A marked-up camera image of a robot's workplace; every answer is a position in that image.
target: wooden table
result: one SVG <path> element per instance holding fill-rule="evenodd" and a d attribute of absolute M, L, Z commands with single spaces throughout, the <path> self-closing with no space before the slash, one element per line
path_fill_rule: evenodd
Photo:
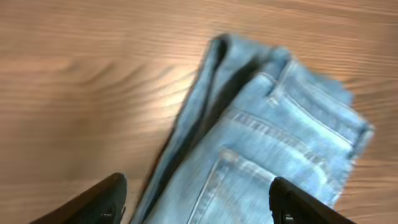
<path fill-rule="evenodd" d="M 356 94 L 376 137 L 336 209 L 398 215 L 398 2 L 0 1 L 0 216 L 26 223 L 112 172 L 127 216 L 208 41 L 236 32 L 287 46 Z"/>

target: light blue jeans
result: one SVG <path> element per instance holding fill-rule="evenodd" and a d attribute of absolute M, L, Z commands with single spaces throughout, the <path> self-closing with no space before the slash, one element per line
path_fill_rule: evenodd
<path fill-rule="evenodd" d="M 373 127 L 281 47 L 215 38 L 132 223 L 272 223 L 282 176 L 333 206 Z"/>

